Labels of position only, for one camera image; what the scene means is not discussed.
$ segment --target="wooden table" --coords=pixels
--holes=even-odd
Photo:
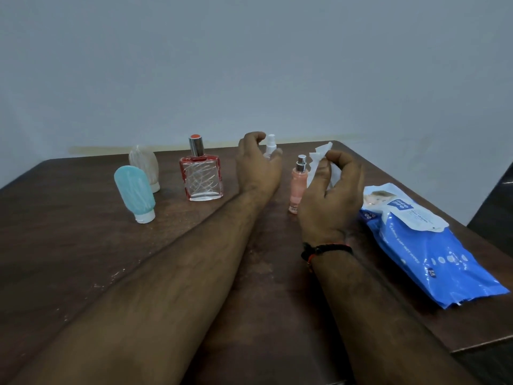
[[[296,157],[320,144],[282,146],[282,185],[254,227],[233,289],[184,383],[328,384],[350,372],[322,291],[299,257],[297,218],[287,213]],[[210,152],[221,157],[225,196],[204,203],[187,201],[178,159],[188,153],[159,152],[157,217],[146,225],[134,221],[114,185],[114,171],[128,164],[127,155],[45,161],[0,190],[0,383],[12,378],[110,285],[236,193],[235,149]],[[513,290],[511,258],[362,162],[367,185],[393,182],[441,215],[476,259]],[[362,224],[356,226],[352,245],[451,351],[513,335],[511,294],[442,310],[381,252]]]

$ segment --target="forearm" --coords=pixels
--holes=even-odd
[[[179,383],[264,204],[254,194],[227,202],[107,291],[18,383]]]
[[[477,383],[347,252],[312,260],[359,384]]]

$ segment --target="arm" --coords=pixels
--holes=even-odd
[[[344,242],[363,204],[361,166],[339,151],[326,157],[342,169],[340,181],[326,192],[331,170],[322,161],[298,211],[303,240],[312,246]],[[478,384],[354,256],[327,252],[311,264],[358,384]]]
[[[240,193],[107,291],[15,384],[178,384],[234,281],[259,212],[279,186],[281,151],[239,143]]]

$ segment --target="pink perfume bottle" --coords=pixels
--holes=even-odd
[[[306,155],[298,155],[296,167],[292,169],[292,182],[290,184],[290,213],[298,213],[298,206],[301,202],[301,197],[303,197],[303,193],[306,190],[307,178],[308,170],[306,170]]]
[[[220,199],[223,196],[223,181],[219,157],[205,154],[200,135],[191,135],[189,145],[192,155],[180,159],[187,198],[190,201]]]

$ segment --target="blue wet wipes pack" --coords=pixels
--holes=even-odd
[[[441,217],[394,184],[367,186],[360,211],[383,251],[442,308],[508,293]]]

